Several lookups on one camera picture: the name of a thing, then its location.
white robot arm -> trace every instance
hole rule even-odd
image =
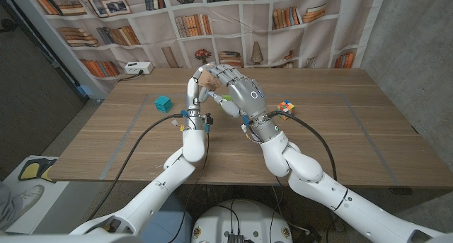
[[[188,82],[187,112],[188,127],[183,131],[183,146],[164,163],[165,171],[145,187],[124,208],[103,217],[85,222],[72,235],[107,233],[103,228],[113,227],[115,233],[138,235],[155,216],[170,194],[195,170],[191,164],[200,161],[205,154],[205,127],[209,132],[212,119],[209,114],[200,115],[198,78],[196,71]]]
[[[278,177],[289,174],[293,191],[323,204],[372,242],[406,243],[415,234],[443,235],[387,213],[324,173],[321,165],[302,154],[267,116],[263,90],[254,79],[225,64],[207,64],[205,69],[228,87],[238,114],[246,116],[246,124],[259,139],[267,168]]]

shoe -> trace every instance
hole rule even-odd
[[[31,209],[37,201],[41,198],[42,194],[44,193],[44,186],[36,185],[27,191],[24,191],[19,195],[22,198],[22,210],[19,213],[18,218],[23,215],[25,212]]]

blue cube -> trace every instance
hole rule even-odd
[[[162,111],[164,113],[167,113],[170,110],[170,108],[173,107],[173,104],[171,103],[171,99],[169,97],[165,97],[165,96],[158,97],[155,100],[154,105],[156,105],[156,108],[158,111]]]

silver robotic hand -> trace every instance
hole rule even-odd
[[[265,116],[266,100],[263,90],[255,79],[249,79],[227,64],[209,63],[202,68],[228,87],[233,101],[226,101],[210,91],[207,94],[212,96],[227,114],[233,117],[245,116],[245,124],[250,127],[259,142],[266,142],[279,134],[273,120]]]

power strip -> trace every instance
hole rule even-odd
[[[143,74],[151,74],[153,71],[153,64],[151,62],[128,62],[125,70],[128,74],[138,74],[143,70]]]

